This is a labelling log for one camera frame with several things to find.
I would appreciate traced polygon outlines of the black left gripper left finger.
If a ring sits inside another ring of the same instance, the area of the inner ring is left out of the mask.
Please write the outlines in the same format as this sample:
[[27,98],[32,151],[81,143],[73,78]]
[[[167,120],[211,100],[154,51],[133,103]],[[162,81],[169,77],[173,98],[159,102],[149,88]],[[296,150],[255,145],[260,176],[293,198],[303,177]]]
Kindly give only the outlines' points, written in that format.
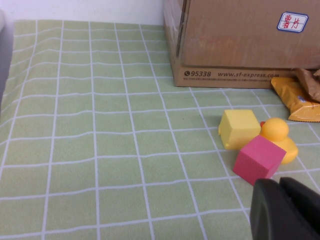
[[318,240],[320,225],[310,225],[291,198],[272,179],[256,180],[251,200],[250,227],[254,240]]

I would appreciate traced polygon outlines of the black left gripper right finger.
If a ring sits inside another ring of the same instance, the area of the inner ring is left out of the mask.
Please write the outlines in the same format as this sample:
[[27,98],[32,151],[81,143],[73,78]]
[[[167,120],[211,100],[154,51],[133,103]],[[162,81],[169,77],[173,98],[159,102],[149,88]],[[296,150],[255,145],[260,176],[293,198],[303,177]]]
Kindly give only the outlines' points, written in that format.
[[280,186],[310,225],[320,224],[320,195],[291,177],[282,177]]

